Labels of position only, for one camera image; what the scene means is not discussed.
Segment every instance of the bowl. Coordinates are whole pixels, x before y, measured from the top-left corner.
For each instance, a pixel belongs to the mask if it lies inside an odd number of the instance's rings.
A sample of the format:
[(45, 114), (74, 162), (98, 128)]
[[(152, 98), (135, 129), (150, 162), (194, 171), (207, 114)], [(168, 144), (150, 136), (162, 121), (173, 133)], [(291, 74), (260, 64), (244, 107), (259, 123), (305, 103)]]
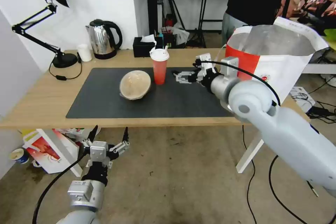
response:
[(137, 100), (144, 97), (151, 86), (151, 77), (140, 70), (128, 72), (120, 81), (119, 90), (121, 96), (128, 100)]

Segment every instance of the black desk lamp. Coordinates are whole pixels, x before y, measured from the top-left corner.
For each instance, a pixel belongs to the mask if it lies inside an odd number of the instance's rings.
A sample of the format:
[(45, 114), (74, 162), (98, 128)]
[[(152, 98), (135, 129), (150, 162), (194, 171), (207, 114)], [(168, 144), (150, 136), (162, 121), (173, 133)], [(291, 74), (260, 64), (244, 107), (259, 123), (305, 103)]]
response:
[[(40, 46), (43, 46), (44, 48), (47, 48), (48, 50), (54, 52), (56, 54), (55, 58), (53, 59), (52, 63), (54, 64), (54, 66), (56, 68), (66, 68), (66, 67), (70, 67), (72, 65), (74, 65), (77, 62), (77, 56), (74, 54), (65, 54), (64, 52), (61, 51), (61, 49), (59, 47), (56, 47), (54, 45), (50, 45), (48, 43), (45, 43), (29, 34), (26, 33), (26, 30), (28, 30), (29, 28), (33, 27), (34, 25), (40, 23), (41, 21), (43, 21), (44, 19), (54, 15), (56, 13), (56, 8), (57, 5), (53, 3), (53, 0), (45, 0), (49, 5), (47, 7), (45, 7), (43, 10), (37, 12), (36, 14), (34, 14), (33, 16), (27, 18), (26, 20), (23, 20), (21, 23), (17, 24), (17, 25), (13, 25), (12, 26), (12, 30), (17, 33), (22, 35), (23, 37), (26, 37), (27, 39), (34, 41), (35, 43), (39, 44)], [(56, 0), (57, 2), (59, 2), (60, 4), (69, 7), (67, 0)], [(29, 22), (29, 20), (33, 19), (34, 17), (36, 17), (37, 15), (43, 13), (44, 11), (49, 10), (51, 11), (50, 14), (48, 14), (45, 17), (40, 18), (39, 20), (36, 21), (31, 21)]]

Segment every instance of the black tissue box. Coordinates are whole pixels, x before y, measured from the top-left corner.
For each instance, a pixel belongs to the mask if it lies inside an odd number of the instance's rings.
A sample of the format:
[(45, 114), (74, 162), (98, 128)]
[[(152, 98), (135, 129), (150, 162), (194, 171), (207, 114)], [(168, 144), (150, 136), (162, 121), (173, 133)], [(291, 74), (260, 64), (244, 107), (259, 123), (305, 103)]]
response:
[[(141, 42), (141, 37), (135, 37), (133, 41), (133, 53), (134, 57), (149, 57), (149, 51), (154, 47), (154, 42), (146, 43)], [(155, 49), (163, 48), (162, 37), (155, 37), (156, 47)]]

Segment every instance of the electric kettle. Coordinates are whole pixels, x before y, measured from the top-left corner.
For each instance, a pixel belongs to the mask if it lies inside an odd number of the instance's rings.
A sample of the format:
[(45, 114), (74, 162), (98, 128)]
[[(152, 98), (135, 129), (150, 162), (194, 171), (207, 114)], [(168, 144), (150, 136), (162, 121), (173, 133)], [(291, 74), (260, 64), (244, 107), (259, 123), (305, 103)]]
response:
[[(123, 38), (120, 28), (111, 21), (95, 19), (85, 26), (90, 37), (93, 54), (97, 59), (106, 60), (114, 57), (120, 48)], [(111, 29), (115, 29), (119, 36), (116, 44)]]

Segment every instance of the kettle handle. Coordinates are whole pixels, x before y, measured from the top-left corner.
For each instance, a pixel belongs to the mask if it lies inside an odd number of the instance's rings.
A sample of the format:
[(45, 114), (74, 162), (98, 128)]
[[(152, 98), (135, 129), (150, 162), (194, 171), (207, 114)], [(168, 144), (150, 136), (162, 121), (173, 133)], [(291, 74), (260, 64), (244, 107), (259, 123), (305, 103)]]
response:
[[(123, 38), (122, 38), (123, 36), (121, 34), (121, 30), (120, 30), (119, 26), (117, 26), (112, 21), (104, 21), (104, 25), (108, 27), (108, 29), (106, 29), (106, 31), (109, 33), (111, 46), (115, 46), (115, 50), (118, 50), (120, 48), (121, 44), (123, 43)], [(109, 28), (114, 28), (116, 30), (116, 32), (119, 36), (118, 44), (115, 43), (113, 34), (112, 34), (112, 32)]]

